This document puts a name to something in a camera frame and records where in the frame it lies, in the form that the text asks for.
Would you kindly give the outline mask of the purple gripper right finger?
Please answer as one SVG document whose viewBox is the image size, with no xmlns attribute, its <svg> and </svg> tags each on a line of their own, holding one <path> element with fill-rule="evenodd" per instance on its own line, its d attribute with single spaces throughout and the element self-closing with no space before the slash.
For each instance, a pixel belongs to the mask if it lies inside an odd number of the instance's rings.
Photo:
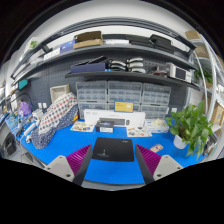
<svg viewBox="0 0 224 224">
<path fill-rule="evenodd" d="M 146 184 L 182 169 L 182 166 L 169 155 L 160 156 L 140 145 L 135 146 L 135 155 Z"/>
</svg>

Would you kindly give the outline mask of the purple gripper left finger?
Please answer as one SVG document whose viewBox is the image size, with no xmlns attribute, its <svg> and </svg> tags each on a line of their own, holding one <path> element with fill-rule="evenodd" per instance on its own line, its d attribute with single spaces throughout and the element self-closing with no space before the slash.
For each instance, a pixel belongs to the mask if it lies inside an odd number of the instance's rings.
<svg viewBox="0 0 224 224">
<path fill-rule="evenodd" d="M 81 186 L 92 154 L 92 145 L 87 145 L 68 156 L 59 155 L 44 170 Z"/>
</svg>

